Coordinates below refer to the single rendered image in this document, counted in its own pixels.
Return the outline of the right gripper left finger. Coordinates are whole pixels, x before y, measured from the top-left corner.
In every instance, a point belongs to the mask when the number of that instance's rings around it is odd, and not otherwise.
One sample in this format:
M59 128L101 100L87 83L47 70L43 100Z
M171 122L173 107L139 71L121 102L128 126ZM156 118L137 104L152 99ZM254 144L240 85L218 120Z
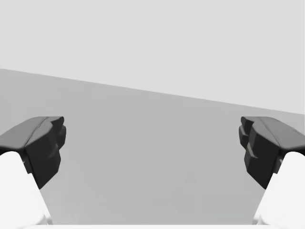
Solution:
M51 225L40 190L59 171L62 116L30 118L0 135L0 225Z

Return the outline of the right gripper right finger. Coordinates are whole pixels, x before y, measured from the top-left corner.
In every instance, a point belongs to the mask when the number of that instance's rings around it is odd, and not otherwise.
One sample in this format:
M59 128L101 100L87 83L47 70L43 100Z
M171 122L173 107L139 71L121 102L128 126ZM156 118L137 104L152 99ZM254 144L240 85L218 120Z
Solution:
M254 225L305 225L305 135L267 116L243 116L247 173L265 189Z

